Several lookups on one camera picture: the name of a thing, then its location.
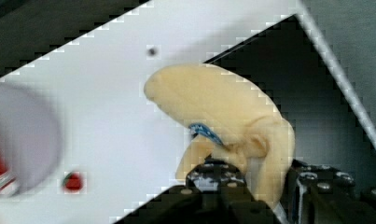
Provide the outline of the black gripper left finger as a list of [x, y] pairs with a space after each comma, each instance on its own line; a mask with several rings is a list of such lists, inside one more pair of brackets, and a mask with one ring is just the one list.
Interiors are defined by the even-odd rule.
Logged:
[[197, 165], [184, 185], [172, 186], [114, 224], [281, 224], [253, 198], [242, 172], [211, 158]]

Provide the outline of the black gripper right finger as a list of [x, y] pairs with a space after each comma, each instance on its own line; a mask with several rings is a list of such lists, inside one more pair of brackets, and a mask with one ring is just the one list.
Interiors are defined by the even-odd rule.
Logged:
[[292, 161], [283, 192], [289, 224], [376, 224], [376, 187], [355, 186], [334, 167]]

